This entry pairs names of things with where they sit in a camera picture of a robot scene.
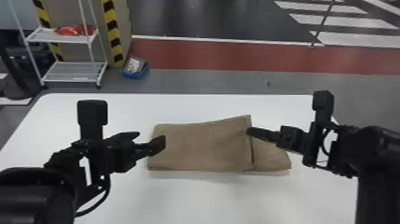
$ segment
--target red object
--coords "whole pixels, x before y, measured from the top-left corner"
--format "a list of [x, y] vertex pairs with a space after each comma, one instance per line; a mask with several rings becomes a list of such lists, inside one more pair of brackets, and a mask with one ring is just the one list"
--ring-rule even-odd
[[285, 71], [400, 76], [400, 49], [133, 39], [152, 69]]
[[[93, 35], [93, 26], [92, 25], [87, 25], [87, 33], [89, 36]], [[85, 27], [83, 25], [78, 25], [78, 26], [63, 26], [59, 27], [54, 30], [55, 33], [58, 33], [60, 35], [86, 35], [85, 33]]]

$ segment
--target white wire shelf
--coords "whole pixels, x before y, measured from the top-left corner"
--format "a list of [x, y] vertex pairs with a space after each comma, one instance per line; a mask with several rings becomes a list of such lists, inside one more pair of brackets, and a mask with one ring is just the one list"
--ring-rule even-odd
[[44, 82], [96, 82], [100, 83], [107, 62], [56, 61], [42, 78]]
[[89, 36], [89, 41], [85, 35], [78, 36], [69, 36], [69, 35], [60, 35], [55, 33], [53, 29], [47, 29], [43, 27], [38, 27], [33, 33], [31, 33], [26, 41], [28, 42], [41, 42], [41, 43], [85, 43], [92, 44], [97, 35], [99, 34], [99, 30], [95, 29], [93, 31], [93, 35]]

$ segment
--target folded cloth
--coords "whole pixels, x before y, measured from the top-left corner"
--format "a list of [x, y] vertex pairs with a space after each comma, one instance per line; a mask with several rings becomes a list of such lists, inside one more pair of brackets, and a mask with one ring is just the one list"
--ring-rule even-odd
[[156, 125], [153, 137], [165, 135], [167, 146], [148, 159], [148, 169], [208, 172], [289, 169], [286, 152], [246, 135], [249, 127], [250, 115], [205, 123]]
[[292, 167], [288, 153], [276, 147], [276, 143], [251, 138], [254, 153], [253, 171], [273, 172]]

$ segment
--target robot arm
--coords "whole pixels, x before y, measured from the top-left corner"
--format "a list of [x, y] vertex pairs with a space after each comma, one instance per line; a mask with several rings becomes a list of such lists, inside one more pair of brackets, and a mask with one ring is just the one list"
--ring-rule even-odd
[[[136, 161], [165, 148], [165, 136], [149, 143], [133, 142], [139, 132], [119, 133], [103, 139], [107, 124], [105, 101], [78, 102], [81, 139], [54, 153], [43, 167], [11, 168], [0, 172], [1, 224], [72, 224], [105, 201], [111, 189], [110, 174], [126, 173]], [[79, 161], [88, 158], [91, 183]], [[78, 209], [104, 193], [92, 207]]]
[[[400, 223], [400, 133], [377, 126], [336, 125], [331, 121], [333, 101], [328, 91], [314, 92], [315, 121], [308, 133], [282, 126], [279, 132], [251, 127], [247, 134], [303, 155], [304, 166], [358, 177], [356, 224]], [[337, 140], [328, 152], [323, 142], [330, 131], [337, 133]], [[317, 164], [320, 152], [328, 156], [326, 166]]]

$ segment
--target white table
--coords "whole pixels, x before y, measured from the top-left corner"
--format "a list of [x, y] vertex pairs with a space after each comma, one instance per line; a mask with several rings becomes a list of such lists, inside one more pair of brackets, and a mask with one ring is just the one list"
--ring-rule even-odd
[[[79, 138], [76, 102], [104, 99], [104, 135], [138, 130], [150, 139], [157, 123], [189, 123], [251, 114], [254, 126], [308, 130], [314, 112], [305, 95], [50, 94], [32, 108], [0, 152], [0, 169], [41, 166]], [[301, 164], [269, 175], [150, 172], [146, 161], [112, 175], [111, 193], [76, 224], [128, 223], [353, 223], [357, 182]]]

